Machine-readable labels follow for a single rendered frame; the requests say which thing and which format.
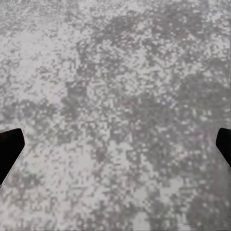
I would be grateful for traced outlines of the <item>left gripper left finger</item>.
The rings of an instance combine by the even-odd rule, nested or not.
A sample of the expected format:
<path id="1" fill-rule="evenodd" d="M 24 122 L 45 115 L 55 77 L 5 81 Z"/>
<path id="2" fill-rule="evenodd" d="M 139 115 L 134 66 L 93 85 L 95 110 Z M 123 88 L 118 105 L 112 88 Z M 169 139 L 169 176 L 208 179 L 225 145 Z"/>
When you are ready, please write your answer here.
<path id="1" fill-rule="evenodd" d="M 24 147 L 25 138 L 20 128 L 0 133 L 0 185 Z"/>

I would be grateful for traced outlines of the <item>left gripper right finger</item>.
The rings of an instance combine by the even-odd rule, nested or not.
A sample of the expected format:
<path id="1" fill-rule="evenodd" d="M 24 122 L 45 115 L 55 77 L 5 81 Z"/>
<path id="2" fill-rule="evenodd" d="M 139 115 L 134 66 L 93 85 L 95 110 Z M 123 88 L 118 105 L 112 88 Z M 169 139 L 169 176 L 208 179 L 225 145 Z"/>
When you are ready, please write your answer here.
<path id="1" fill-rule="evenodd" d="M 231 130 L 219 128 L 216 146 L 227 164 L 231 167 Z"/>

